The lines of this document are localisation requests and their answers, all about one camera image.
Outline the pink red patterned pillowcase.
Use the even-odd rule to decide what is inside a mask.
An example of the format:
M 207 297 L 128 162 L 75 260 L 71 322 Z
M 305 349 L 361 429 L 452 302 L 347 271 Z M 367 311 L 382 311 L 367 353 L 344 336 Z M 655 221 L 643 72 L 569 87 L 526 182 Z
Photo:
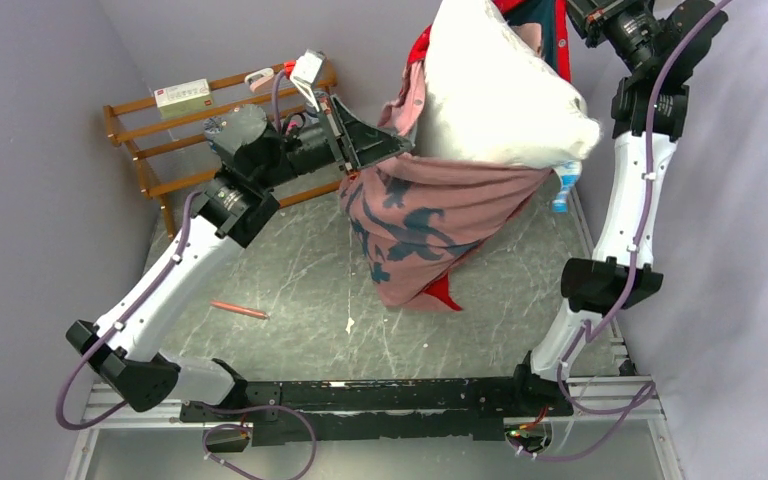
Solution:
M 522 1 L 493 2 L 511 24 L 526 18 Z M 383 107 L 378 122 L 409 138 L 413 149 L 343 180 L 338 198 L 385 306 L 453 311 L 450 271 L 527 205 L 553 167 L 416 153 L 415 126 L 425 103 L 423 62 L 431 25 L 415 42 L 400 92 Z

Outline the white pillow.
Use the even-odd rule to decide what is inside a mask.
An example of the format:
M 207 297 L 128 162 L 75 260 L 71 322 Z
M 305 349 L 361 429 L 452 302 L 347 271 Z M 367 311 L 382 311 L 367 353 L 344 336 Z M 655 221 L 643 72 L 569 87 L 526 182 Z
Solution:
M 493 1 L 440 4 L 417 154 L 535 169 L 588 158 L 602 129 L 551 65 L 553 16 L 547 7 L 511 24 Z

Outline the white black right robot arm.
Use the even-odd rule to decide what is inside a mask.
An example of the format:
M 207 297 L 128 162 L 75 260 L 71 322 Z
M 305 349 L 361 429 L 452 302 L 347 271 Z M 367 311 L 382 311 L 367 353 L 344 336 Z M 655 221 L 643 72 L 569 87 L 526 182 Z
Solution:
M 527 355 L 534 377 L 509 390 L 519 413 L 535 414 L 547 403 L 540 379 L 564 381 L 585 344 L 620 311 L 659 291 L 663 276 L 653 268 L 659 197 L 684 132 L 688 81 L 728 20 L 725 5 L 682 1 L 658 19 L 651 1 L 569 2 L 568 17 L 586 45 L 609 43 L 629 74 L 611 105 L 614 175 L 605 223 L 590 258 L 564 266 L 561 308 Z

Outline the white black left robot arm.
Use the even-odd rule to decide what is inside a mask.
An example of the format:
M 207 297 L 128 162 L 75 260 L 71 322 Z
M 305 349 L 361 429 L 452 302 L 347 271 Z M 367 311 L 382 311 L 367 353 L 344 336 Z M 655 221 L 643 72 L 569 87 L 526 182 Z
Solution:
M 223 115 L 208 133 L 220 169 L 187 198 L 167 250 L 105 315 L 68 329 L 66 338 L 84 362 L 133 410 L 175 399 L 206 404 L 221 420 L 237 418 L 249 404 L 241 375 L 219 360 L 163 355 L 163 339 L 182 309 L 279 211 L 277 186 L 331 165 L 362 170 L 413 146 L 392 128 L 358 119 L 336 96 L 320 95 L 316 112 L 316 122 L 294 129 L 252 104 Z

